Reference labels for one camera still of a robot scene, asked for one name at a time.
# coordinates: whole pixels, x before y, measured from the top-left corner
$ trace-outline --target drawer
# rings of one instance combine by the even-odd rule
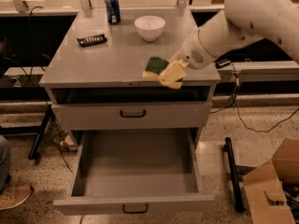
[[[206,211],[188,129],[85,132],[65,215]]]
[[[53,105],[67,130],[189,128],[206,125],[211,103]]]

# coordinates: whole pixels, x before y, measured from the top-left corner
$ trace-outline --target shoe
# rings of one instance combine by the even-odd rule
[[[30,185],[5,188],[0,195],[0,210],[16,207],[26,201],[32,193]]]

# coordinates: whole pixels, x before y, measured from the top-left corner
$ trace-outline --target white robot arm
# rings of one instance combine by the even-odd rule
[[[220,11],[181,45],[169,62],[200,69],[263,38],[299,62],[299,9],[291,0],[225,0]]]

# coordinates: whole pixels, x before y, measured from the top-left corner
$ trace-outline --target tiled floor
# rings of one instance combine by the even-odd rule
[[[296,110],[299,99],[293,99],[290,104],[288,99],[284,99],[282,103],[284,105],[274,104],[270,101],[271,105],[259,104],[261,106],[256,106],[256,103],[249,103],[249,101],[241,103],[240,101],[240,116],[251,128],[267,130]],[[28,111],[27,114],[9,115],[6,113],[10,106],[0,104],[0,113],[2,113],[0,122],[3,126],[10,120],[15,123],[24,123],[38,122],[41,118],[40,114],[35,112],[40,112],[42,108],[38,108],[37,111]],[[196,149],[196,155],[203,182],[203,192],[215,195],[216,202],[211,210],[205,213],[86,216],[82,223],[252,223],[249,211],[239,214],[234,209],[232,186],[226,175],[228,171],[226,154],[222,152],[224,138],[227,136],[232,138],[236,163],[257,166],[271,158],[284,138],[299,139],[299,114],[297,113],[291,119],[279,124],[270,133],[256,133],[246,129],[235,108],[210,115]],[[36,163],[27,159],[35,139],[34,136],[9,136],[7,139],[13,150],[10,185],[28,183],[33,186],[34,193],[22,205],[14,209],[0,211],[0,223],[79,224],[81,217],[66,217],[52,205],[53,200],[64,199],[67,196],[72,178],[57,147],[45,136],[39,149],[41,159],[39,163]],[[64,157],[71,169],[74,170],[76,152],[64,152]]]

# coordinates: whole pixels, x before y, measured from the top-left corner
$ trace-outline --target bowl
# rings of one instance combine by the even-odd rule
[[[146,41],[156,40],[163,32],[165,20],[156,16],[144,16],[135,20],[138,34]]]

